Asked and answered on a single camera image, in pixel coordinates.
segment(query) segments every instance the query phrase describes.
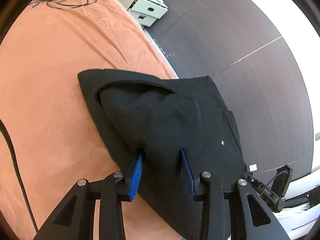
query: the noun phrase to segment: orange towel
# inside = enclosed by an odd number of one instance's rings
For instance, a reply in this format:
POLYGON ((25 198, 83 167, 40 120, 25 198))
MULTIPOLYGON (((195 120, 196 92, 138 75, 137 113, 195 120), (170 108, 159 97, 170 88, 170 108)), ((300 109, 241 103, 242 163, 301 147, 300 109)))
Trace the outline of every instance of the orange towel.
MULTIPOLYGON (((78 179, 95 181, 118 169, 96 131, 77 74, 114 68, 175 78, 117 0, 62 10, 28 6, 1 44, 0 59, 0 118, 39 228, 78 179)), ((0 210, 20 240, 31 240, 35 231, 1 136, 0 163, 0 210)), ((123 214, 127 240, 180 239, 140 196, 123 203, 123 214)))

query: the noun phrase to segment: bed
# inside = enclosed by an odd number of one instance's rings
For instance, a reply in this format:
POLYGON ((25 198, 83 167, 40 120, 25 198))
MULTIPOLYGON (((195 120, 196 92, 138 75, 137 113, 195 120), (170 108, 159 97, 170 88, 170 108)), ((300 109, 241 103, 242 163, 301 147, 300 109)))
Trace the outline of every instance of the bed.
MULTIPOLYGON (((175 78, 117 0, 60 10, 46 3, 28 6, 1 44, 0 58, 0 117, 38 228, 78 179, 96 181, 118 170, 92 122, 77 74, 109 68, 175 78)), ((20 240, 31 240, 35 230, 3 137, 0 162, 0 210, 20 240)), ((127 240, 181 238, 139 195, 123 203, 123 215, 127 240)))

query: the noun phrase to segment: drawer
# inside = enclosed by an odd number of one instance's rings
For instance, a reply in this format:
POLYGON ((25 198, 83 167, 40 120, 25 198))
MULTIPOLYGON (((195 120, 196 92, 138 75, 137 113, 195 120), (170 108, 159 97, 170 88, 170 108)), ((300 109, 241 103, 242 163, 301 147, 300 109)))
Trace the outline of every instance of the drawer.
POLYGON ((131 8, 133 11, 141 12, 160 19, 168 10, 148 0, 138 0, 131 8))
POLYGON ((150 15, 133 11, 129 9, 128 12, 138 21, 138 23, 150 27, 157 18, 150 15))

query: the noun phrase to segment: black cloth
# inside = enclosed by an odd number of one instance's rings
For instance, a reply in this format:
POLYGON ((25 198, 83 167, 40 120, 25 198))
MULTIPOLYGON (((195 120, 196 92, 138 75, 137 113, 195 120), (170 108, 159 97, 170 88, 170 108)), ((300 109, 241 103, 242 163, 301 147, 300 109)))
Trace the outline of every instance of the black cloth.
POLYGON ((202 203, 185 193, 180 150, 188 147, 198 174, 218 174, 225 192, 246 171, 236 121, 211 78, 161 80, 93 69, 78 79, 112 158, 124 167, 135 148, 143 148, 140 195, 184 238, 198 239, 202 203))

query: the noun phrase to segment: metal bolt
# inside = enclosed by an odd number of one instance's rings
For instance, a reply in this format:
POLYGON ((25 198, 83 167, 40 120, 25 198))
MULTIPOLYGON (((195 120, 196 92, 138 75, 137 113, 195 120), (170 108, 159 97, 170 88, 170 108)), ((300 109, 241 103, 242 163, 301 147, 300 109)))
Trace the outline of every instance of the metal bolt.
POLYGON ((245 185, 248 184, 245 179, 239 179, 239 180, 238 180, 238 183, 239 183, 241 186, 245 186, 245 185))
POLYGON ((209 171, 204 171, 204 172, 202 172, 202 176, 203 176, 204 178, 210 178, 210 177, 211 177, 211 172, 209 172, 209 171))
POLYGON ((113 173, 113 176, 114 176, 115 178, 121 178, 122 175, 123 175, 123 173, 122 173, 121 171, 116 171, 116 172, 113 173))
POLYGON ((78 186, 84 186, 87 183, 85 179, 78 180, 78 186))

